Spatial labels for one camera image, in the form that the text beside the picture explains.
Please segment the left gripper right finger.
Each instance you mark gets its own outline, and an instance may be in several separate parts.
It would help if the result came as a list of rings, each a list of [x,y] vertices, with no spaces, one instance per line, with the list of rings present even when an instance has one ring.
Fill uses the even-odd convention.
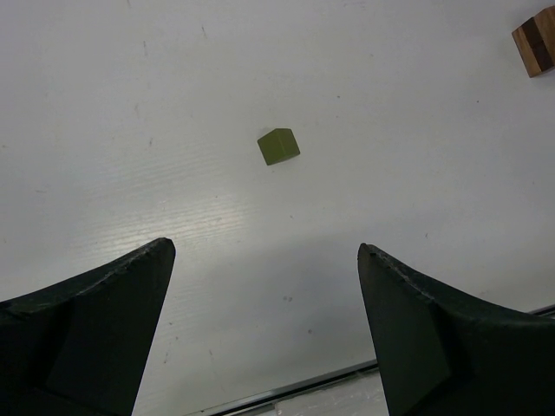
[[[470,296],[371,244],[357,262],[390,414],[553,414],[553,319]]]

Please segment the brown wood block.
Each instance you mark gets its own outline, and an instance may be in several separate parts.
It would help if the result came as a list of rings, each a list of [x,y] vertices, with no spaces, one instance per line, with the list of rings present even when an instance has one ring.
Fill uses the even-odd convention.
[[[554,70],[554,6],[526,20],[512,37],[530,78]]]

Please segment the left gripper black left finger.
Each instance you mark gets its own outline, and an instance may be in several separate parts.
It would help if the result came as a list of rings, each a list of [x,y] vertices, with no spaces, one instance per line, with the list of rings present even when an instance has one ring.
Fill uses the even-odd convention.
[[[176,249],[157,238],[1,303],[3,415],[129,415]]]

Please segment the green house-shaped block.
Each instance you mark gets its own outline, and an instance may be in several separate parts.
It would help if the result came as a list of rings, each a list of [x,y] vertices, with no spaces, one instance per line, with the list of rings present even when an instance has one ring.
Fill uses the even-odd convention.
[[[289,128],[275,128],[257,140],[264,162],[268,166],[282,163],[300,155],[294,133]]]

